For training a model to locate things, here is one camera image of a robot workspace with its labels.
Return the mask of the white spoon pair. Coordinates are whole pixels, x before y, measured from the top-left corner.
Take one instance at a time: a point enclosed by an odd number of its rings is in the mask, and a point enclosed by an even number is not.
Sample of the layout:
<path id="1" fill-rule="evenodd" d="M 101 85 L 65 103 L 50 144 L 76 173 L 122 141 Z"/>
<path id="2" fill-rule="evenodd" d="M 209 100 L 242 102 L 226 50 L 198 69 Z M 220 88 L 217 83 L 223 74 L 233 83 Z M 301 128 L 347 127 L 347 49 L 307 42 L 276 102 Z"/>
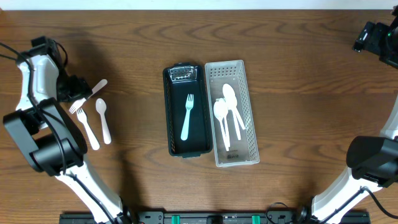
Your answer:
<path id="1" fill-rule="evenodd" d="M 224 98 L 219 98 L 218 101 L 221 103 L 221 105 L 223 107 L 221 113 L 222 113 L 223 121 L 224 121 L 224 129 L 225 129 L 225 136 L 226 136 L 226 150 L 229 151 L 229 148 L 231 147 L 231 143 L 230 143 L 230 137 L 229 137 L 228 120 L 227 120 L 228 106 L 227 106 Z"/>
<path id="2" fill-rule="evenodd" d="M 237 101 L 237 97 L 236 97 L 233 87 L 231 85 L 225 83 L 223 85 L 223 95 L 224 95 L 225 101 L 227 102 L 228 108 L 233 112 L 240 127 L 242 127 L 242 129 L 246 129 L 246 127 L 244 125 L 244 121 L 241 118 L 241 115 L 237 109 L 238 101 Z"/>

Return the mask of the white fork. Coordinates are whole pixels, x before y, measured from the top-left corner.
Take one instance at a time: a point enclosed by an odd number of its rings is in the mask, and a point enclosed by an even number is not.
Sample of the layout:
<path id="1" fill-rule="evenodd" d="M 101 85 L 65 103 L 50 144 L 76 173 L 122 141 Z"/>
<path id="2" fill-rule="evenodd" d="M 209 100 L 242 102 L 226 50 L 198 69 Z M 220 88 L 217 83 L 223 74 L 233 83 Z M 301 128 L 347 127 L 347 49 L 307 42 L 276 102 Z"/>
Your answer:
<path id="1" fill-rule="evenodd" d="M 182 132 L 181 132 L 181 136 L 180 136 L 180 139 L 183 140 L 183 141 L 186 141 L 188 139 L 190 112 L 191 112 L 191 110 L 193 108 L 193 104 L 194 104 L 194 96 L 193 96 L 193 94 L 188 94 L 187 95 L 187 100 L 186 100 L 186 103 L 185 103 L 186 113 L 185 113 L 185 118 L 184 118 L 184 122 L 183 122 Z"/>
<path id="2" fill-rule="evenodd" d="M 97 151 L 100 148 L 100 144 L 88 123 L 88 118 L 86 113 L 82 108 L 79 108 L 76 113 L 78 120 L 83 124 L 85 128 L 92 149 Z"/>
<path id="3" fill-rule="evenodd" d="M 96 94 L 98 91 L 100 91 L 100 89 L 102 89 L 103 87 L 105 87 L 107 85 L 108 81 L 107 79 L 102 79 L 101 81 L 99 81 L 93 88 L 92 88 L 92 93 L 91 95 L 84 97 L 80 100 L 76 100 L 70 107 L 69 112 L 71 114 L 75 113 L 79 108 L 81 108 L 83 106 L 83 104 L 85 103 L 86 100 L 88 100 L 89 98 L 91 98 L 94 94 Z"/>

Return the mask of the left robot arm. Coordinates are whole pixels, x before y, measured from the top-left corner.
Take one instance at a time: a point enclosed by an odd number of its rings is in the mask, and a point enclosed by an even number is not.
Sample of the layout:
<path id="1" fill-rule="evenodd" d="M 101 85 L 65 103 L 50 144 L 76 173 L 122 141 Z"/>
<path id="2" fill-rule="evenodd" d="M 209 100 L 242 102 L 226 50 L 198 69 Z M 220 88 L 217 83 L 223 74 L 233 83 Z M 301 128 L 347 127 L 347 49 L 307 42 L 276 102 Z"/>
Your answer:
<path id="1" fill-rule="evenodd" d="M 96 223 L 130 223 L 128 209 L 91 165 L 84 136 L 60 106 L 62 101 L 86 98 L 92 93 L 90 86 L 67 75 L 63 60 L 50 53 L 21 52 L 17 66 L 22 95 L 3 124 L 31 168 L 71 188 Z"/>

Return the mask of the black plastic basket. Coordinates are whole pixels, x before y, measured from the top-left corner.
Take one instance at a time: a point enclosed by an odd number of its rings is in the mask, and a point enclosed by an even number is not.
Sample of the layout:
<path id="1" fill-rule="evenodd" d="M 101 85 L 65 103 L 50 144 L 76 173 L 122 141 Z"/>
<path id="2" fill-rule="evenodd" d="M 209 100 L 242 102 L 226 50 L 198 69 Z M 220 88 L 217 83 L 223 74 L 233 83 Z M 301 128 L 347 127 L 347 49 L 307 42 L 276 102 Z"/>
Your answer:
<path id="1" fill-rule="evenodd" d="M 213 148 L 203 69 L 176 63 L 163 70 L 169 154 L 191 158 Z"/>

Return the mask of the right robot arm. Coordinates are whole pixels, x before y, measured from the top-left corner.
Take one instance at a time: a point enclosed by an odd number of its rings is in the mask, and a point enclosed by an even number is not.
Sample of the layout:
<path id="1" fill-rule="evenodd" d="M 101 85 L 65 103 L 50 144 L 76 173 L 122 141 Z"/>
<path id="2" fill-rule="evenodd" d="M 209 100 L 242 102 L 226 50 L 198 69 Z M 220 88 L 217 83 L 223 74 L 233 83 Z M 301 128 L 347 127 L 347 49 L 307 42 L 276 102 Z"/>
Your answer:
<path id="1" fill-rule="evenodd" d="M 397 20 L 386 25 L 367 22 L 353 50 L 371 52 L 397 68 Z M 362 199 L 397 182 L 397 107 L 393 107 L 379 135 L 357 136 L 349 145 L 346 167 L 310 204 L 300 209 L 296 223 L 339 223 Z"/>

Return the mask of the clear plastic basket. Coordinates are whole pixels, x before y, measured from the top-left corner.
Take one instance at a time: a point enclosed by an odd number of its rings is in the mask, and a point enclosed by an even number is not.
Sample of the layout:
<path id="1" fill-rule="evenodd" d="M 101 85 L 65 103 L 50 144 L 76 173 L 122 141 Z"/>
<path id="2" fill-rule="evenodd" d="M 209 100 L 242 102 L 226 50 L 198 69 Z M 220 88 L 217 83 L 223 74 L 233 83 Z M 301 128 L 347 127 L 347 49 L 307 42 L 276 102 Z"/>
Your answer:
<path id="1" fill-rule="evenodd" d="M 257 164 L 260 161 L 259 150 L 244 62 L 242 60 L 208 62 L 205 64 L 205 75 L 216 165 L 218 167 L 231 167 Z M 231 85 L 234 89 L 238 101 L 237 109 L 246 127 L 246 129 L 242 129 L 239 125 L 241 140 L 238 141 L 233 114 L 228 108 L 227 120 L 231 143 L 229 151 L 225 149 L 220 123 L 213 112 L 216 99 L 224 98 L 223 85 L 225 83 Z"/>

